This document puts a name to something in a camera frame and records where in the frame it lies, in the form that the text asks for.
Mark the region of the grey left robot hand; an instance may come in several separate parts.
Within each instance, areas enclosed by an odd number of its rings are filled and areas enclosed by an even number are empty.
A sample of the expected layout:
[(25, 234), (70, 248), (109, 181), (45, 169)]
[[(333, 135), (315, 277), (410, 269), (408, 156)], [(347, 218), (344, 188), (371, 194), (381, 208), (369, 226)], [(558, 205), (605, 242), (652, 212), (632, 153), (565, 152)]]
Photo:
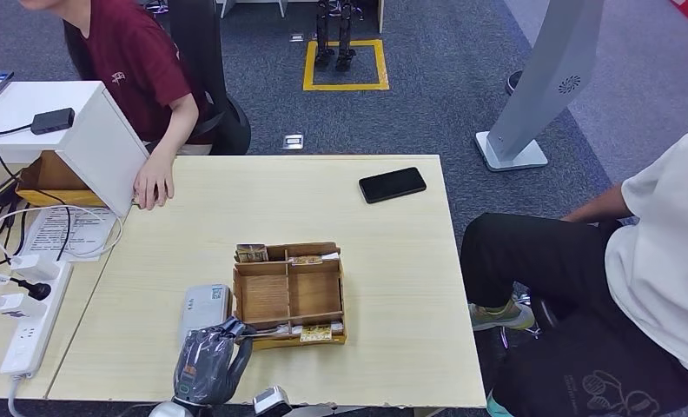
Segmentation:
[(197, 406), (230, 400), (250, 360), (255, 334), (235, 317), (190, 331), (175, 367), (174, 399)]

